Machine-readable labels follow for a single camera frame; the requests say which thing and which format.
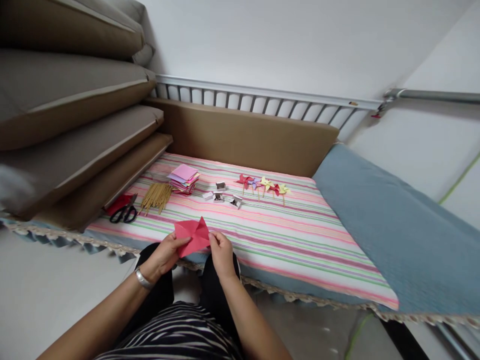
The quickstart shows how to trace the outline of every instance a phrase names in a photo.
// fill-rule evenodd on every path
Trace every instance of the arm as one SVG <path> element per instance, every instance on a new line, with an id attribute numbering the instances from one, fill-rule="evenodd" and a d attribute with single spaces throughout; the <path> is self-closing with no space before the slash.
<path id="1" fill-rule="evenodd" d="M 211 255 L 245 354 L 251 359 L 292 360 L 235 274 L 233 247 L 221 232 L 209 234 Z"/>
<path id="2" fill-rule="evenodd" d="M 177 248 L 190 238 L 167 237 L 140 266 L 142 275 L 155 284 L 179 259 Z M 110 295 L 58 338 L 37 360 L 90 360 L 108 351 L 147 297 L 149 290 L 130 274 Z"/>

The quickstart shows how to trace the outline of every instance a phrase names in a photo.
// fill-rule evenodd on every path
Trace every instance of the striped bed sheet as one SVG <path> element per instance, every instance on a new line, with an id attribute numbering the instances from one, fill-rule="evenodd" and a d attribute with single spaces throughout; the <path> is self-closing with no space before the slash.
<path id="1" fill-rule="evenodd" d="M 221 231 L 231 240 L 240 266 L 256 280 L 266 282 L 262 274 L 267 272 L 290 283 L 295 280 L 297 285 L 305 284 L 305 289 L 320 287 L 398 310 L 396 294 L 343 227 L 311 178 L 165 153 L 127 191 L 138 193 L 138 210 L 150 185 L 167 182 L 166 175 L 180 164 L 200 172 L 191 196 L 173 193 L 161 214 L 155 209 L 148 214 L 142 211 L 130 224 L 113 224 L 107 216 L 101 217 L 87 232 L 160 242 L 174 230 L 175 222 L 199 220 L 203 216 L 210 231 Z M 284 203 L 282 196 L 273 196 L 271 191 L 263 196 L 262 188 L 252 193 L 249 187 L 242 194 L 243 186 L 235 182 L 240 174 L 265 176 L 275 184 L 286 184 L 291 193 L 285 196 Z M 227 199 L 231 195 L 243 198 L 240 209 L 230 207 L 228 201 L 213 203 L 203 199 L 202 194 L 214 191 L 215 183 L 220 181 L 226 183 Z M 185 259 L 201 263 L 208 253 L 204 249 Z"/>

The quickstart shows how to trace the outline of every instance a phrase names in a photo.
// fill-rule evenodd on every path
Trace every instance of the paper pinwheel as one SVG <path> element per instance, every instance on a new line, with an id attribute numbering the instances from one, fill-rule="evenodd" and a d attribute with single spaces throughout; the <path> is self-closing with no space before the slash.
<path id="1" fill-rule="evenodd" d="M 178 221 L 175 224 L 175 234 L 177 239 L 191 238 L 191 240 L 177 249 L 179 258 L 186 257 L 200 249 L 210 246 L 209 228 L 205 223 L 203 216 L 200 221 L 187 220 Z"/>
<path id="2" fill-rule="evenodd" d="M 283 197 L 283 206 L 285 206 L 285 194 L 288 194 L 291 191 L 285 184 L 282 184 L 282 185 L 279 186 L 279 192 L 280 192 L 281 196 Z"/>
<path id="3" fill-rule="evenodd" d="M 248 184 L 251 185 L 251 193 L 252 194 L 255 194 L 254 191 L 260 185 L 260 180 L 261 179 L 259 177 L 251 177 L 250 180 L 248 180 Z"/>
<path id="4" fill-rule="evenodd" d="M 267 179 L 265 178 L 265 176 L 262 176 L 262 177 L 261 177 L 261 180 L 260 180 L 260 185 L 263 185 L 263 186 L 264 186 L 264 188 L 263 188 L 263 196 L 265 196 L 265 191 L 268 191 L 268 190 L 270 189 L 270 187 L 274 185 L 274 183 L 271 182 L 270 180 L 267 180 Z"/>
<path id="5" fill-rule="evenodd" d="M 243 190 L 241 194 L 243 195 L 245 192 L 245 189 L 249 188 L 249 182 L 253 180 L 253 177 L 250 176 L 243 176 L 243 174 L 240 175 L 240 180 L 235 181 L 236 183 L 243 184 Z"/>
<path id="6" fill-rule="evenodd" d="M 274 194 L 276 194 L 277 196 L 280 196 L 280 186 L 278 184 L 274 185 L 274 186 L 270 186 L 270 190 L 272 190 L 272 197 L 274 197 Z"/>

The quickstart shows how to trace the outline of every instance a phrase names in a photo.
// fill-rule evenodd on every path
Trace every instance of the hand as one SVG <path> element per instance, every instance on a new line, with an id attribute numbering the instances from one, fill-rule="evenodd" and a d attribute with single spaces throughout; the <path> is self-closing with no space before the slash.
<path id="1" fill-rule="evenodd" d="M 177 249 L 191 240 L 191 237 L 177 238 L 175 232 L 168 234 L 152 255 L 140 265 L 140 272 L 151 283 L 156 283 L 178 261 Z"/>
<path id="2" fill-rule="evenodd" d="M 211 257 L 213 266 L 220 281 L 232 277 L 238 279 L 234 268 L 234 248 L 230 240 L 219 231 L 208 234 L 210 240 Z"/>

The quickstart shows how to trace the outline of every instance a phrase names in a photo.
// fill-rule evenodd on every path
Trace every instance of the red paper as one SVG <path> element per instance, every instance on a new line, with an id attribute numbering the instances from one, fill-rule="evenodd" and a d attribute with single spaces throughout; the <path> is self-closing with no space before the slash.
<path id="1" fill-rule="evenodd" d="M 200 249 L 210 246 L 209 228 L 203 216 L 200 218 L 200 221 L 178 221 L 174 226 L 177 239 L 191 237 L 188 244 L 177 249 L 176 252 L 179 258 L 186 257 Z"/>
<path id="2" fill-rule="evenodd" d="M 108 207 L 108 209 L 106 210 L 106 213 L 109 216 L 112 216 L 118 209 L 121 209 L 124 206 L 127 206 L 130 203 L 130 200 L 132 199 L 132 196 L 133 195 L 125 195 L 125 194 L 120 195 L 113 202 L 113 204 Z"/>

